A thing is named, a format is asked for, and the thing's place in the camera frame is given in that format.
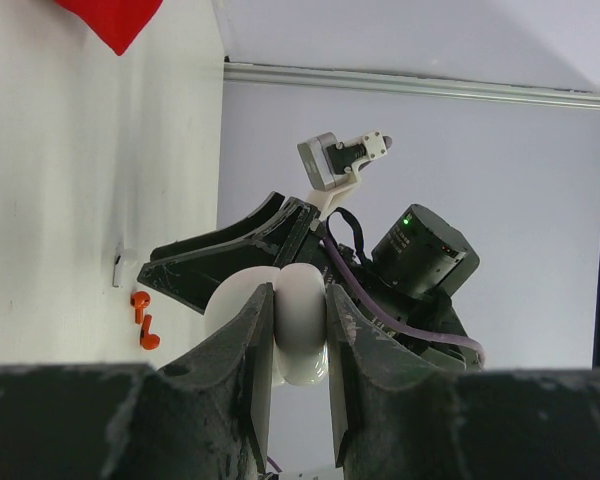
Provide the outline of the white earbud charging case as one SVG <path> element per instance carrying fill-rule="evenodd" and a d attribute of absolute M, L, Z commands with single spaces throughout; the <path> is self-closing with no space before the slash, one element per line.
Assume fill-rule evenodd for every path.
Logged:
<path fill-rule="evenodd" d="M 232 320 L 265 283 L 274 289 L 272 384 L 303 387 L 321 383 L 328 373 L 326 287 L 313 265 L 257 266 L 229 276 L 204 309 L 205 335 L 211 336 Z"/>

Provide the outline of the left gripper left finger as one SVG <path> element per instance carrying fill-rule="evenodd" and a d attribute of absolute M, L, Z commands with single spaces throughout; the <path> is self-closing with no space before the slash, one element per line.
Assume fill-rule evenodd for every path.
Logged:
<path fill-rule="evenodd" d="M 273 287 L 258 286 L 226 325 L 159 371 L 159 425 L 174 479 L 256 479 L 266 470 Z"/>

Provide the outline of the white earbud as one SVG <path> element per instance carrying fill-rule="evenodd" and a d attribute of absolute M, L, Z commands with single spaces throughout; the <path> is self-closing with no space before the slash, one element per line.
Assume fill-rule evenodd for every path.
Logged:
<path fill-rule="evenodd" d="M 123 288 L 129 283 L 138 261 L 136 249 L 119 244 L 115 250 L 111 285 L 115 289 Z"/>

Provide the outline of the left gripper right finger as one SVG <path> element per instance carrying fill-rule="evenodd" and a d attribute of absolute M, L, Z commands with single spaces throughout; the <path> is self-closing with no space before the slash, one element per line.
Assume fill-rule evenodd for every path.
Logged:
<path fill-rule="evenodd" d="M 327 346 L 337 466 L 459 467 L 454 373 L 389 337 L 339 285 L 327 289 Z"/>

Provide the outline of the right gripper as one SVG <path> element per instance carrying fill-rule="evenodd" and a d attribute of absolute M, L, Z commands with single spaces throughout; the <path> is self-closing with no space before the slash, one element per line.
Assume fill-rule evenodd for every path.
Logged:
<path fill-rule="evenodd" d="M 198 313 L 204 312 L 219 285 L 231 275 L 254 266 L 271 266 L 280 251 L 276 241 L 244 236 L 262 226 L 283 205 L 285 196 L 272 192 L 251 213 L 227 227 L 155 248 L 140 269 L 139 284 L 149 287 Z M 326 285 L 339 284 L 347 294 L 359 296 L 340 273 L 324 241 L 336 246 L 351 274 L 371 297 L 377 298 L 380 280 L 373 272 L 373 262 L 364 252 L 364 233 L 357 217 L 343 207 L 339 215 L 351 230 L 353 245 L 338 243 L 330 227 L 331 215 L 308 230 L 292 263 L 308 263 L 322 274 Z"/>

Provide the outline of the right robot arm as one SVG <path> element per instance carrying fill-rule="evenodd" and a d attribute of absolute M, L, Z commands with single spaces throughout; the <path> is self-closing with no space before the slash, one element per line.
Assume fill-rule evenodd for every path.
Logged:
<path fill-rule="evenodd" d="M 428 208 L 412 204 L 366 256 L 357 218 L 342 207 L 336 212 L 354 240 L 353 246 L 339 244 L 336 251 L 388 316 L 426 332 L 467 335 L 451 298 L 480 259 L 460 231 Z M 479 347 L 415 338 L 379 320 L 329 255 L 335 242 L 316 207 L 273 192 L 233 225 L 154 249 L 137 280 L 201 313 L 219 285 L 241 270 L 308 263 L 325 283 L 341 285 L 368 320 L 413 353 L 446 369 L 483 369 L 486 355 Z"/>

